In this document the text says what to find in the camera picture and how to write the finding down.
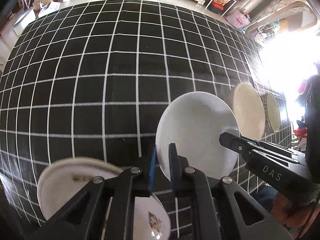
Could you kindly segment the person's right hand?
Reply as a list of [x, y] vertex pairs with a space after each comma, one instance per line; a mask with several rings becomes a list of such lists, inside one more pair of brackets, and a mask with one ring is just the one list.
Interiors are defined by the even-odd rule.
[[310, 203], [307, 206], [294, 207], [281, 193], [277, 193], [272, 202], [272, 215], [283, 226], [296, 228], [294, 239], [303, 237], [312, 226], [319, 213], [319, 204]]

